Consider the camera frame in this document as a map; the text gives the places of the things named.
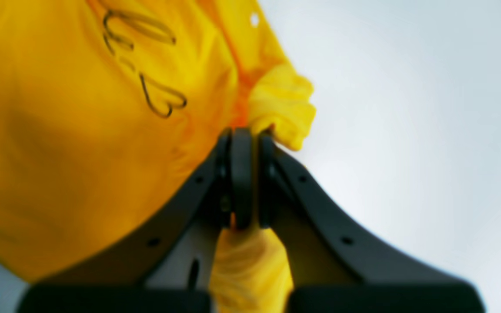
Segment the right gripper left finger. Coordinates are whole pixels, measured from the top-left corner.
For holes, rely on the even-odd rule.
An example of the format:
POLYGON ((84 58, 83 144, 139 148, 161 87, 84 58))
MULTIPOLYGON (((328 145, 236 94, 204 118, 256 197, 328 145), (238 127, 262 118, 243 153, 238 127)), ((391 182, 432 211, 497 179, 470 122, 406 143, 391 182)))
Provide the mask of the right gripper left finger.
POLYGON ((19 313, 216 313, 217 240, 252 222, 253 137, 223 131, 206 160, 139 228, 33 285, 19 313))

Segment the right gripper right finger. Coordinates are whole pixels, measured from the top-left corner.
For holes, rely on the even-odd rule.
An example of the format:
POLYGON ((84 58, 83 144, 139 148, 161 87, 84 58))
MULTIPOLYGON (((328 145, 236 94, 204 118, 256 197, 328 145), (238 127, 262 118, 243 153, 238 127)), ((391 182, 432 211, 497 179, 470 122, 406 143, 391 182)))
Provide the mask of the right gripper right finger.
POLYGON ((391 246, 350 218, 270 133, 257 137, 259 223, 282 242, 287 313, 484 313, 467 281, 391 246))

